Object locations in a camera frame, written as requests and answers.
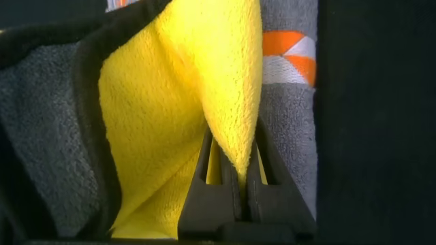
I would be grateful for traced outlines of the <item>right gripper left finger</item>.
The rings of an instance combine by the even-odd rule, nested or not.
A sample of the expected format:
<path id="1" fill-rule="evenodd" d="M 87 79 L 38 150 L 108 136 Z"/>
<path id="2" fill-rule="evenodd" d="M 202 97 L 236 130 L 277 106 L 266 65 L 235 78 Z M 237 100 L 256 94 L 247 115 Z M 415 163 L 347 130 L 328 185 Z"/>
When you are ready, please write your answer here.
<path id="1" fill-rule="evenodd" d="M 213 135 L 206 129 L 189 191 L 178 220 L 179 239 L 219 239 L 220 228 L 242 219 L 238 176 L 229 158 L 218 149 L 221 184 L 206 183 Z"/>

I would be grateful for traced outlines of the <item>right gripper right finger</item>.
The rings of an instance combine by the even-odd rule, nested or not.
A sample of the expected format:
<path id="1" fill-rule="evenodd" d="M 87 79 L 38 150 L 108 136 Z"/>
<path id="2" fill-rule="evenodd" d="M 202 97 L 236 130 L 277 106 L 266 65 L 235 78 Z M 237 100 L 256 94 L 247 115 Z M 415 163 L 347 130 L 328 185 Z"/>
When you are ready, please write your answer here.
<path id="1" fill-rule="evenodd" d="M 253 222 L 285 225 L 296 239 L 315 237 L 315 219 L 261 119 L 255 128 L 246 186 Z"/>

